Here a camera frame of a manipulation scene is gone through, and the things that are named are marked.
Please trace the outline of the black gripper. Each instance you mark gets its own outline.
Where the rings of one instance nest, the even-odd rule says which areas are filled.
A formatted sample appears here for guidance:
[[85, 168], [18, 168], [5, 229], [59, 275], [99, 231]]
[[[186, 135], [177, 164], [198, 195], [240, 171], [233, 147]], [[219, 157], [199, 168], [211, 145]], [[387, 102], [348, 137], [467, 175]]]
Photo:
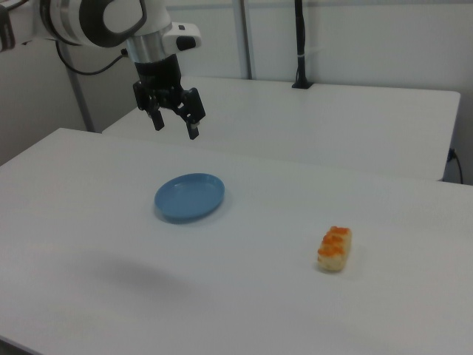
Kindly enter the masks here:
[[160, 107], [172, 109], [186, 123], [188, 136], [199, 136], [198, 126], [205, 109], [196, 88], [183, 90], [181, 71], [176, 55], [152, 63], [136, 63], [139, 80], [133, 84], [137, 108], [151, 118], [156, 131], [164, 126]]

